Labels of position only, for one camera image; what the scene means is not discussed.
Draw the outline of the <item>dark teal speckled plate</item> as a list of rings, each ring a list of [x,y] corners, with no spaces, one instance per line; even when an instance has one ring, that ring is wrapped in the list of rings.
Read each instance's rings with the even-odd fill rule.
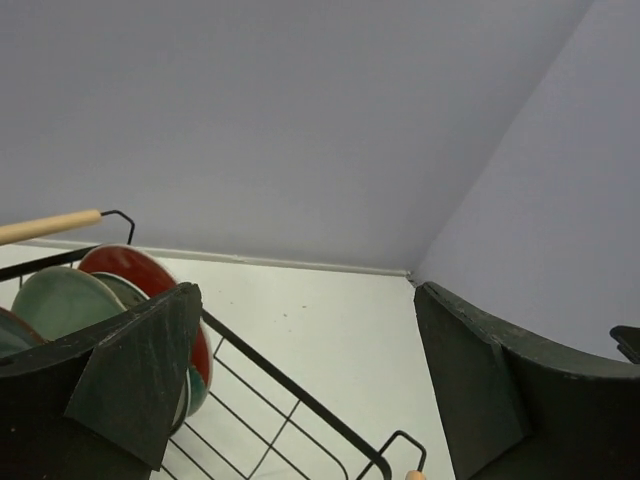
[[[47,343],[30,325],[13,312],[0,308],[0,354],[2,358]]]

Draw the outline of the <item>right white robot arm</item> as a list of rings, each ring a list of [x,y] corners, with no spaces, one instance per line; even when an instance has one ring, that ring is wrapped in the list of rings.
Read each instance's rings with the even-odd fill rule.
[[[618,325],[610,330],[618,350],[633,364],[640,364],[640,328]]]

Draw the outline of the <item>white orange sunburst plate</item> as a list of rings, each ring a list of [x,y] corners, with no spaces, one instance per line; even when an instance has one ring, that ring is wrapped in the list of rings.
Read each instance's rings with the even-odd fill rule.
[[[149,299],[149,296],[138,286],[120,276],[107,272],[95,272],[92,276],[105,284],[127,310]]]

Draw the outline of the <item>red and teal floral plate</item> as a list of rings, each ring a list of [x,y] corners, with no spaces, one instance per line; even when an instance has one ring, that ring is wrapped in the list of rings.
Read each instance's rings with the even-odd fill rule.
[[[114,274],[154,297],[175,287],[179,281],[158,261],[130,245],[100,245],[90,250],[78,268],[86,273]],[[200,321],[191,354],[191,363],[209,388],[213,378],[212,349],[209,336]]]

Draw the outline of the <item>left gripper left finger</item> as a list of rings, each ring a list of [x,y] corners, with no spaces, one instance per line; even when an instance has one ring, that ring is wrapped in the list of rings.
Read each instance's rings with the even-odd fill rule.
[[[147,479],[160,469],[202,310],[178,286],[1,361],[4,479]]]

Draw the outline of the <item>light green flower plate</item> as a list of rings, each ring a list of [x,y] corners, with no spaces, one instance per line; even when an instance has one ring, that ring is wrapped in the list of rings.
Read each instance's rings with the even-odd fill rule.
[[[126,307],[90,274],[54,266],[23,283],[11,311],[45,340],[53,341],[120,315]]]

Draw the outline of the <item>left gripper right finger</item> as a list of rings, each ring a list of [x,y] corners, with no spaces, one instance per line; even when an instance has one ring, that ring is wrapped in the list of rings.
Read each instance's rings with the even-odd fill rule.
[[[635,479],[639,369],[556,343],[433,282],[414,305],[459,479]]]

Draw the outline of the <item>small blue patterned dish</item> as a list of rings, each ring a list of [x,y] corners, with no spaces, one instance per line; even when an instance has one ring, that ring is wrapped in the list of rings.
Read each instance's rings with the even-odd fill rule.
[[[208,395],[208,387],[202,375],[193,365],[189,367],[188,375],[190,400],[186,416],[190,417],[204,404]]]

